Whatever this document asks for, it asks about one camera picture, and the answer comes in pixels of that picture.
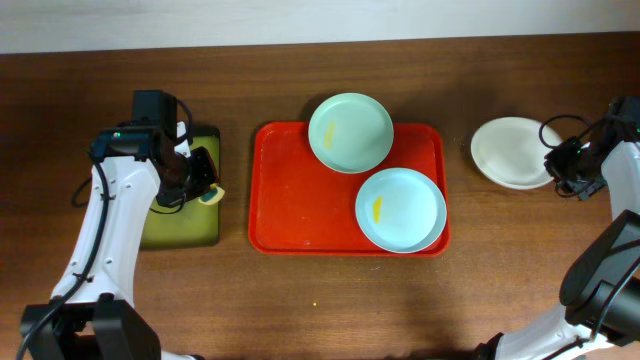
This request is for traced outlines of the white plate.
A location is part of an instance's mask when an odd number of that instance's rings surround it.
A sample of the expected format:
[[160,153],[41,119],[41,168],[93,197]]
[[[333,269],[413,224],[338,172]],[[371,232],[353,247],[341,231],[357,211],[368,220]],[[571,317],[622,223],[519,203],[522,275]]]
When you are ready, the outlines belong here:
[[531,190],[549,184],[545,156],[551,151],[540,140],[542,124],[522,117],[502,117],[480,126],[470,153],[480,172],[506,188]]

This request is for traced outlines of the green yellow sponge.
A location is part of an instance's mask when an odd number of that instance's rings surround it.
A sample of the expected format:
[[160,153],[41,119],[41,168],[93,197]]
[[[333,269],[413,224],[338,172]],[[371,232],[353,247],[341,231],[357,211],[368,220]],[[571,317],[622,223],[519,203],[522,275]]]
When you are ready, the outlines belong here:
[[212,206],[217,204],[225,195],[225,190],[222,189],[217,183],[210,186],[207,193],[200,196],[198,201],[205,206]]

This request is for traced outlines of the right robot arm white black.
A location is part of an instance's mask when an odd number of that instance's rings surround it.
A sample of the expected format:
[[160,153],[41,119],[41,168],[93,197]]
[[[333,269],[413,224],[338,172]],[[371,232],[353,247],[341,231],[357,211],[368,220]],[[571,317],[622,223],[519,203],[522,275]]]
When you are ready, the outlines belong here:
[[544,167],[563,198],[608,188],[613,221],[567,271],[558,305],[479,344],[475,359],[579,359],[639,339],[638,97],[612,99],[600,120],[550,146]]

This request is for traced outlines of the mint green plate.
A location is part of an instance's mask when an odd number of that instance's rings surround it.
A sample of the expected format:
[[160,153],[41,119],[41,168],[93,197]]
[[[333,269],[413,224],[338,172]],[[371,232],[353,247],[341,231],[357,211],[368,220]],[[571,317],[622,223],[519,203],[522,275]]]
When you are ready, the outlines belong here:
[[326,167],[344,174],[364,173],[389,154],[394,127],[377,100],[360,93],[341,93],[314,110],[308,141],[315,157]]

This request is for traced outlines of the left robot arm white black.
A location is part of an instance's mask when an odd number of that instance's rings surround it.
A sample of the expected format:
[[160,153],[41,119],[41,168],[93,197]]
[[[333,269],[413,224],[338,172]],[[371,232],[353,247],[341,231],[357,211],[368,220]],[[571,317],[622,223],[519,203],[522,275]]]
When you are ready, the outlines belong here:
[[171,359],[134,308],[133,282],[154,204],[175,214],[211,191],[215,165],[184,123],[101,132],[89,150],[91,193],[66,270],[46,304],[25,308],[17,358]]

